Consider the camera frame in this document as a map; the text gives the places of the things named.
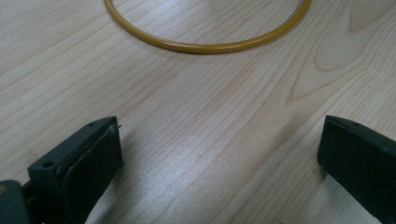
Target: table top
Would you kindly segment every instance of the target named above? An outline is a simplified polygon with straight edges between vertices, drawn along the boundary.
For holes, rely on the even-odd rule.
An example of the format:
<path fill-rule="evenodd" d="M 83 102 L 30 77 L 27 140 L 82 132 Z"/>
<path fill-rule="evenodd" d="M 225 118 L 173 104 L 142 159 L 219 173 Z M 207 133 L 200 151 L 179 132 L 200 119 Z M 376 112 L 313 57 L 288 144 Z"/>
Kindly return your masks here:
<path fill-rule="evenodd" d="M 271 31 L 301 1 L 114 0 L 163 38 Z M 396 2 L 316 0 L 265 46 L 193 55 L 130 36 L 101 0 L 2 0 L 0 177 L 117 116 L 124 166 L 88 223 L 378 223 L 316 156 L 325 115 L 396 138 Z"/>

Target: black object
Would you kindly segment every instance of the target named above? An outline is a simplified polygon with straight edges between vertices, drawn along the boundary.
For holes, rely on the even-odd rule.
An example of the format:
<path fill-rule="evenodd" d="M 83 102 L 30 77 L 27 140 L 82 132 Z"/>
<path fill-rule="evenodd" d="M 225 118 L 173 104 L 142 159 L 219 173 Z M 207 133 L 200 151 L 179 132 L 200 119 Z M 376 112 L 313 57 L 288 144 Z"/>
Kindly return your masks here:
<path fill-rule="evenodd" d="M 0 182 L 0 223 L 84 223 L 121 166 L 117 118 L 91 122 L 33 163 L 23 188 Z"/>
<path fill-rule="evenodd" d="M 318 163 L 379 221 L 396 222 L 396 142 L 359 123 L 327 116 Z"/>

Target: wooden surface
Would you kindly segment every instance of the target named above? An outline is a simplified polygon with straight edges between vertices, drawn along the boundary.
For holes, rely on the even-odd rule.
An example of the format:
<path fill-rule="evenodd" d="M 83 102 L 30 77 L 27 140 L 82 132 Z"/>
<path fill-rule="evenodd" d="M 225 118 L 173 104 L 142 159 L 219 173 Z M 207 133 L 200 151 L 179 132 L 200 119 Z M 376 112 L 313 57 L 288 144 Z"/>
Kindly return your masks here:
<path fill-rule="evenodd" d="M 145 31 L 227 42 L 298 0 L 114 0 Z M 89 223 L 377 223 L 316 155 L 326 114 L 396 138 L 396 1 L 313 0 L 288 35 L 190 55 L 124 32 L 101 0 L 0 0 L 0 177 L 116 115 L 125 165 Z"/>

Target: yellow cable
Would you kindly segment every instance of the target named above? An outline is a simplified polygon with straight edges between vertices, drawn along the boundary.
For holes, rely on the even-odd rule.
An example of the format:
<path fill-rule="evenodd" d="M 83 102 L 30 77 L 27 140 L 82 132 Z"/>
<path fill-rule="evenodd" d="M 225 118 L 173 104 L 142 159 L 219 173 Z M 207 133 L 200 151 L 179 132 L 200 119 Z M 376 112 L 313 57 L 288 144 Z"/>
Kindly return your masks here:
<path fill-rule="evenodd" d="M 120 15 L 120 13 L 114 8 L 111 0 L 105 0 L 105 5 L 110 15 L 123 29 L 128 31 L 131 35 L 134 35 L 135 37 L 147 43 L 150 43 L 151 45 L 163 49 L 170 49 L 185 53 L 214 54 L 214 53 L 235 52 L 243 49 L 251 49 L 277 39 L 278 37 L 287 33 L 294 25 L 296 25 L 304 17 L 306 11 L 309 8 L 309 5 L 311 5 L 311 0 L 304 0 L 303 3 L 300 4 L 300 7 L 297 9 L 297 11 L 287 21 L 285 21 L 282 25 L 280 25 L 275 30 L 267 34 L 259 35 L 251 39 L 237 41 L 233 43 L 209 44 L 209 45 L 176 42 L 172 40 L 162 39 L 155 35 L 150 35 L 138 29 L 137 27 L 129 23 L 127 20 L 125 20 Z"/>

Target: wood grain pattern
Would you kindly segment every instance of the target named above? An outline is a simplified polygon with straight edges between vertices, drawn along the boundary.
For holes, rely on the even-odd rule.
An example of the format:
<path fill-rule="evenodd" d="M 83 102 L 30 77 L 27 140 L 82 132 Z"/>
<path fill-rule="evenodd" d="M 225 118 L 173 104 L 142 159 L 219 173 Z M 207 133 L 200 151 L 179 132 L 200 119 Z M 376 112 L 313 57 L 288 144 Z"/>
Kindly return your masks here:
<path fill-rule="evenodd" d="M 253 37 L 300 1 L 114 0 L 178 41 Z M 378 223 L 316 161 L 326 114 L 396 138 L 396 2 L 313 1 L 277 41 L 190 55 L 152 47 L 102 1 L 2 0 L 0 178 L 116 115 L 125 166 L 89 223 Z"/>

